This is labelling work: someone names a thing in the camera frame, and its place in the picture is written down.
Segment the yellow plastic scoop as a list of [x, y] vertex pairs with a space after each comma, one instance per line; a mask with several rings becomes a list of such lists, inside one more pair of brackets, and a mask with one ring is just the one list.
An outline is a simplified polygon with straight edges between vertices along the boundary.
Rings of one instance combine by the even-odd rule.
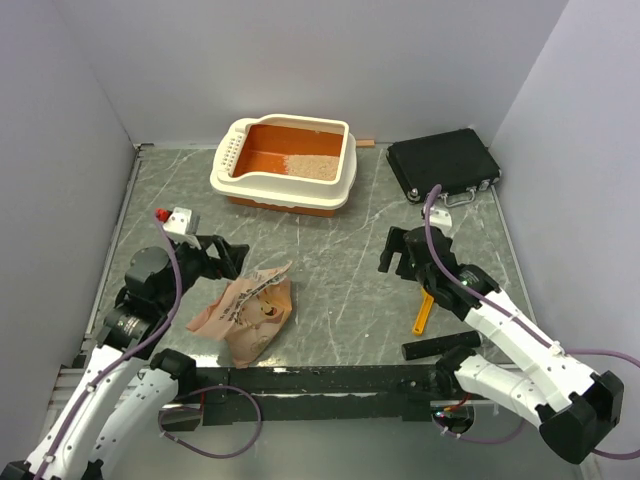
[[424, 333], [434, 304], [434, 298], [424, 289], [421, 290], [421, 296], [422, 303], [411, 330], [415, 336], [421, 336]]

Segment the pink cat litter bag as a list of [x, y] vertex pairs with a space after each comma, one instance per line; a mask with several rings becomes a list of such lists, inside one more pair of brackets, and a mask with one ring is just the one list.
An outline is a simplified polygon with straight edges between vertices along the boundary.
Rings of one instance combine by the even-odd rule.
[[224, 341], [234, 366], [249, 367], [291, 315], [290, 267], [256, 270], [228, 283], [218, 299], [187, 324], [187, 330]]

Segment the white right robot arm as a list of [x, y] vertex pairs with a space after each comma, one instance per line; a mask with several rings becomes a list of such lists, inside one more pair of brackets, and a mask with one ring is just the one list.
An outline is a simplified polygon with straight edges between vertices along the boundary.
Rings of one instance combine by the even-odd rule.
[[417, 281], [435, 303], [489, 340], [517, 366], [506, 370], [473, 348], [456, 346], [438, 361], [441, 394], [480, 395], [536, 427], [560, 458], [579, 464], [618, 425], [624, 384], [611, 371], [599, 373], [564, 350], [511, 301], [489, 274], [457, 261], [452, 240], [434, 226], [390, 228], [379, 271], [396, 270]]

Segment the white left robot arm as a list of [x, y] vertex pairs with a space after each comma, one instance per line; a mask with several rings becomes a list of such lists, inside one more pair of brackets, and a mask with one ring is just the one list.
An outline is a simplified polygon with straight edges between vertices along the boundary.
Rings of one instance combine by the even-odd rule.
[[51, 430], [4, 479], [107, 479], [140, 428], [196, 393], [193, 358], [155, 350], [199, 278], [234, 280], [250, 248], [218, 235], [174, 235], [136, 252], [79, 384]]

